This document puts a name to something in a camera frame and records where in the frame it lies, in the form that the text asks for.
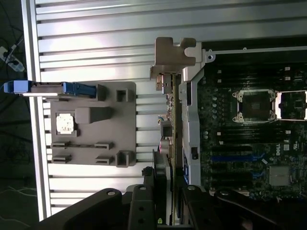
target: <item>metal bracket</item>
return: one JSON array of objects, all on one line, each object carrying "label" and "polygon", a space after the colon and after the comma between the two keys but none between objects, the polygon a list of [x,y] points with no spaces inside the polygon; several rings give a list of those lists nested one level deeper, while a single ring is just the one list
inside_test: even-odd
[{"label": "metal bracket", "polygon": [[183,38],[179,46],[174,46],[171,37],[156,38],[154,65],[150,70],[150,78],[156,78],[163,73],[177,73],[187,66],[194,66],[196,58],[187,57],[184,50],[195,46],[194,38]]}]

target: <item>motherboard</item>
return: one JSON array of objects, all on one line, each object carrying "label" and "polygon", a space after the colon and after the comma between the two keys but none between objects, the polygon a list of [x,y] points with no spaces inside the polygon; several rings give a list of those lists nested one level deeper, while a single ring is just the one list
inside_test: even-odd
[{"label": "motherboard", "polygon": [[307,197],[307,65],[207,65],[197,91],[207,191]]}]

